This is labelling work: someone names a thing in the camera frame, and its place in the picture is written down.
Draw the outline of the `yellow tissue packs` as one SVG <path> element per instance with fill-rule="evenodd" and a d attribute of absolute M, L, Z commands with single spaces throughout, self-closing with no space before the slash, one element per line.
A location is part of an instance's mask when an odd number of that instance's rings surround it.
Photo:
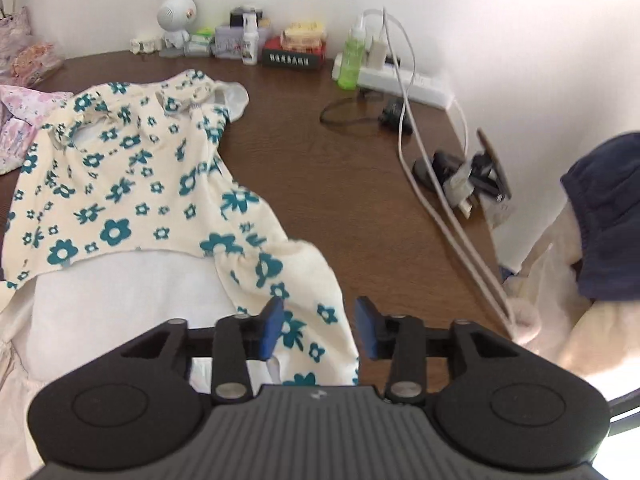
<path fill-rule="evenodd" d="M 281 32 L 280 44 L 290 51 L 320 49 L 326 43 L 326 28 L 320 22 L 292 23 Z"/>

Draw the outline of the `white patterned tin box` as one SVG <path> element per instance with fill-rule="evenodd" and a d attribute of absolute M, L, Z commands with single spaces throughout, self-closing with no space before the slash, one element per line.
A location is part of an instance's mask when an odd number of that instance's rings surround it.
<path fill-rule="evenodd" d="M 214 30 L 212 55 L 215 58 L 240 60 L 243 52 L 243 35 L 242 27 L 217 26 Z"/>

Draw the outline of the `pink floral plastic bag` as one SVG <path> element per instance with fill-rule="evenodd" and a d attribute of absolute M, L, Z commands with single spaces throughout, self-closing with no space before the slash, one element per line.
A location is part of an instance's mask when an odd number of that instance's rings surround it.
<path fill-rule="evenodd" d="M 64 58 L 54 44 L 37 42 L 20 52 L 11 62 L 11 79 L 14 86 L 32 87 L 58 70 Z"/>

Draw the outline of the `white robot speaker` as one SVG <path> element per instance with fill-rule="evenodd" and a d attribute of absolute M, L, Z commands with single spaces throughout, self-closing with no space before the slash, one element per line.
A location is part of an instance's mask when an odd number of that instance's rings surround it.
<path fill-rule="evenodd" d="M 163 29 L 160 56 L 178 58 L 190 41 L 188 28 L 198 14 L 194 0 L 165 0 L 157 11 L 156 19 Z"/>

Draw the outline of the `small white spray bottle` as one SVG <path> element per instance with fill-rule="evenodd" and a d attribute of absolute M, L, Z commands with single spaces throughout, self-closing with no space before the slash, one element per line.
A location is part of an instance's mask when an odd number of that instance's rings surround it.
<path fill-rule="evenodd" d="M 243 14 L 242 62 L 255 66 L 258 63 L 259 30 L 255 13 Z"/>

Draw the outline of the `green spray bottle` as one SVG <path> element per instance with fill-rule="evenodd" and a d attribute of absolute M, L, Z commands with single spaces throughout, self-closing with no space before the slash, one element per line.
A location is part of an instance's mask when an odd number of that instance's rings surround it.
<path fill-rule="evenodd" d="M 360 67 L 366 50 L 366 22 L 361 15 L 352 26 L 344 44 L 340 73 L 337 85 L 343 90 L 355 90 L 358 84 Z"/>

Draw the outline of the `white plastic toy figure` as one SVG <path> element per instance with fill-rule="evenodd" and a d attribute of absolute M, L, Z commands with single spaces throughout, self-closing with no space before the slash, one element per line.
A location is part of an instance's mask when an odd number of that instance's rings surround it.
<path fill-rule="evenodd" d="M 129 51 L 132 54 L 152 54 L 163 50 L 163 39 L 160 37 L 134 38 L 130 40 Z"/>

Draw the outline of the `red black box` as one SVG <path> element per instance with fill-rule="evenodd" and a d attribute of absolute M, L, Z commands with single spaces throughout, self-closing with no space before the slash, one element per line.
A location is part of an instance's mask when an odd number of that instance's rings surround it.
<path fill-rule="evenodd" d="M 279 37 L 267 40 L 262 47 L 262 65 L 292 68 L 292 70 L 320 70 L 326 59 L 326 45 L 306 50 L 288 50 Z"/>

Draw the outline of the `cream teal flower garment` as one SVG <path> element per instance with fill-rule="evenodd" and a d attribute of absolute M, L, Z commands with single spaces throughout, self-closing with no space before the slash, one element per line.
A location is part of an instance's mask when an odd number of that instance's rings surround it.
<path fill-rule="evenodd" d="M 222 161 L 232 119 L 222 92 L 222 82 L 187 70 L 154 84 L 100 84 L 52 110 L 16 182 L 2 304 L 33 278 L 93 257 L 205 257 L 239 311 L 283 301 L 274 355 L 285 385 L 351 386 L 359 358 L 341 287 L 319 249 L 288 237 Z"/>

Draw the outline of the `cream fleece jacket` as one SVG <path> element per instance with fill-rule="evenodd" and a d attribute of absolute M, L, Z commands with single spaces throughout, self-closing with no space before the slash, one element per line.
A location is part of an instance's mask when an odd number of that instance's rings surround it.
<path fill-rule="evenodd" d="M 639 371 L 637 301 L 588 299 L 574 265 L 582 244 L 574 209 L 565 204 L 504 289 L 516 314 L 515 341 L 579 376 Z"/>

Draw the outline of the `pink floral garment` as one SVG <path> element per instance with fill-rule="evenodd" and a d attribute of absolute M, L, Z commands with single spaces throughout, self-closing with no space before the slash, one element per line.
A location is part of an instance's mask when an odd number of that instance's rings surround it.
<path fill-rule="evenodd" d="M 22 166 L 43 119 L 55 107 L 72 96 L 70 92 L 41 92 L 2 84 L 1 99 L 1 173 Z"/>

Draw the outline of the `white usb charger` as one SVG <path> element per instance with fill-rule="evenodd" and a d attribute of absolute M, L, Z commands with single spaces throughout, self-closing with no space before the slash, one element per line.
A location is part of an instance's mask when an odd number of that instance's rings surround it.
<path fill-rule="evenodd" d="M 387 58 L 387 44 L 382 39 L 373 39 L 370 44 L 367 68 L 382 70 Z"/>

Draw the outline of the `navy blue garment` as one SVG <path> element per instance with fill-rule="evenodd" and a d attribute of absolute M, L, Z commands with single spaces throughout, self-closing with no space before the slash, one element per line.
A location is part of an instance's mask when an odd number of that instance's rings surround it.
<path fill-rule="evenodd" d="M 639 299 L 639 133 L 597 146 L 561 177 L 582 243 L 579 293 Z"/>

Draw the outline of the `green white card box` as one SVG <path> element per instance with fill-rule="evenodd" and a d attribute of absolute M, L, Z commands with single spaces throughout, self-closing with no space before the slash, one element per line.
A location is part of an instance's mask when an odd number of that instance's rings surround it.
<path fill-rule="evenodd" d="M 206 58 L 212 55 L 215 31 L 210 27 L 196 30 L 184 46 L 184 55 L 188 58 Z"/>

